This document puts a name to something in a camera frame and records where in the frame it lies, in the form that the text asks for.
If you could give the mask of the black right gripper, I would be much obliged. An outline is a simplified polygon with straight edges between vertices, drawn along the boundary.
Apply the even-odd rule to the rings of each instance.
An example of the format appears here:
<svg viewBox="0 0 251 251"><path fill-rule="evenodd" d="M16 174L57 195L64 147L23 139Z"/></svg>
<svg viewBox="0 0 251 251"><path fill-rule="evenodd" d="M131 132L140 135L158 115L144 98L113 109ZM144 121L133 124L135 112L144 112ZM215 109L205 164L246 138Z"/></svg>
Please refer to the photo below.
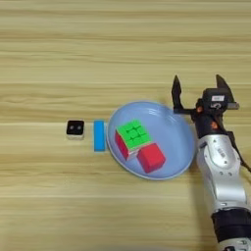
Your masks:
<svg viewBox="0 0 251 251"><path fill-rule="evenodd" d="M178 76L174 78L172 87L174 112L191 117L199 138L215 134L228 135L223 123L223 114L226 110L239 109L239 104L234 102L233 94L225 79L221 75L216 75L216 82L216 100L220 102L209 102L199 98L194 108L186 109L180 101L181 87Z"/></svg>

